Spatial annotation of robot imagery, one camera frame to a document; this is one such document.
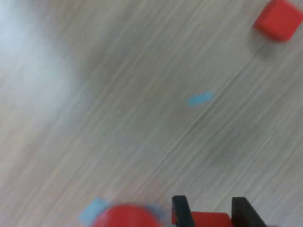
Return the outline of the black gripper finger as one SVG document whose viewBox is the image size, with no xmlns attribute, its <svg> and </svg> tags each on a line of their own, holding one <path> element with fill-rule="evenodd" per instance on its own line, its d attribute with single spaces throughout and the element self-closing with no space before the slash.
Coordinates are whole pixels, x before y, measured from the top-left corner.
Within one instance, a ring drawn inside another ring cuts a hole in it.
<svg viewBox="0 0 303 227">
<path fill-rule="evenodd" d="M 232 223 L 235 227 L 267 227 L 246 197 L 232 198 Z"/>
<path fill-rule="evenodd" d="M 172 224 L 177 227 L 195 227 L 185 195 L 175 195 L 172 197 Z"/>
</svg>

